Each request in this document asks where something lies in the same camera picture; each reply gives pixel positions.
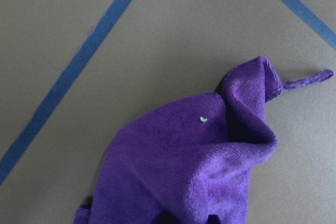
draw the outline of purple fabric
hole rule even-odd
[[[332,76],[325,71],[311,83]],[[258,57],[231,70],[221,94],[174,101],[128,124],[108,149],[91,209],[79,208],[74,223],[155,224],[163,212],[182,224],[206,224],[209,215],[246,223],[251,169],[277,147],[265,102],[284,91]]]

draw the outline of purple towel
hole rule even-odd
[[[277,147],[265,102],[329,79],[324,70],[282,84],[265,57],[231,70],[218,93],[159,107],[121,129],[106,154],[92,206],[75,224],[244,224],[253,166]]]

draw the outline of blue tape line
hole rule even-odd
[[[336,50],[336,34],[299,0],[281,0],[325,42]]]
[[[31,121],[0,160],[0,186],[131,2],[132,0],[113,1],[92,34],[43,99]]]

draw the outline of cloth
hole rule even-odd
[[[283,84],[258,57],[231,70],[218,93],[131,122],[109,146],[92,206],[80,207],[74,224],[246,223],[251,169],[277,147],[265,103],[332,75]]]

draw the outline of painter's tape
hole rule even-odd
[[[92,34],[38,106],[31,121],[0,160],[0,186],[131,2],[132,0],[113,1]]]
[[[281,0],[325,42],[336,50],[336,34],[299,0]]]

